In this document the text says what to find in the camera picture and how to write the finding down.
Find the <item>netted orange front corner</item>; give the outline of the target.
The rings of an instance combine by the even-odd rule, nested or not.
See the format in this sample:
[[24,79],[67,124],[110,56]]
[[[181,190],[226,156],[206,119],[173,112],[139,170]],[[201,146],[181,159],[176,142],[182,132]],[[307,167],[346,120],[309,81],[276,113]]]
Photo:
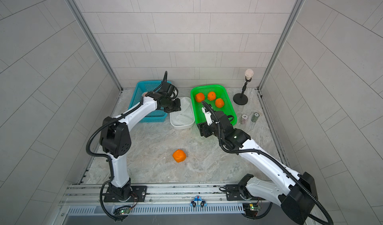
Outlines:
[[225,102],[224,102],[224,100],[223,100],[222,98],[217,98],[217,99],[215,100],[215,106],[216,106],[217,108],[223,108],[223,107],[225,106]]

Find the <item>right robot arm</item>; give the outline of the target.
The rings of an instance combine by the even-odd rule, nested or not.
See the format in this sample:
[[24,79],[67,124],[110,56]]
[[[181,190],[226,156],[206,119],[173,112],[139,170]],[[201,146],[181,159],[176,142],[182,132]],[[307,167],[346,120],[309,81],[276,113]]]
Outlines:
[[214,135],[219,147],[226,153],[240,155],[250,161],[268,178],[270,183],[254,177],[241,185],[243,196],[261,197],[281,207],[282,211],[297,224],[304,224],[308,218],[322,225],[332,225],[333,219],[318,201],[314,178],[307,172],[300,174],[263,150],[249,134],[234,128],[229,116],[215,111],[210,104],[202,101],[202,112],[206,121],[198,124],[204,137]]

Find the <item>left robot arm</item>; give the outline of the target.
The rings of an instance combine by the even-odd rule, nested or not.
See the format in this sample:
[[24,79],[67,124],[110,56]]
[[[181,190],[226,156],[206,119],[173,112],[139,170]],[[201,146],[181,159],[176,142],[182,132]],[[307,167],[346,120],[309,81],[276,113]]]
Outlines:
[[168,72],[154,90],[147,92],[140,101],[119,117],[107,117],[102,126],[89,138],[86,153],[104,157],[110,168],[107,194],[126,201],[132,194],[131,179],[127,172],[126,154],[132,145],[130,131],[148,114],[162,110],[165,113],[181,110],[178,89],[167,82]]

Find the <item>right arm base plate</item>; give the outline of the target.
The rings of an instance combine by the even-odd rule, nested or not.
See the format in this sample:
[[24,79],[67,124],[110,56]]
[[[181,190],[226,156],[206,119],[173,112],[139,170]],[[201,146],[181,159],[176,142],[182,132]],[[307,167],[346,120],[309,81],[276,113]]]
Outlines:
[[239,187],[236,184],[224,185],[220,187],[220,190],[225,193],[228,201],[246,201],[246,199],[241,195]]

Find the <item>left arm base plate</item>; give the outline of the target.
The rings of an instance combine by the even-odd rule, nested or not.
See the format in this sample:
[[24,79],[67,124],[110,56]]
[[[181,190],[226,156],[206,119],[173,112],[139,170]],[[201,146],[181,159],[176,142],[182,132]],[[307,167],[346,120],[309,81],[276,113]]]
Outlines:
[[111,186],[107,189],[106,193],[103,193],[104,202],[107,203],[119,203],[119,202],[144,202],[147,186],[125,186],[118,188]]

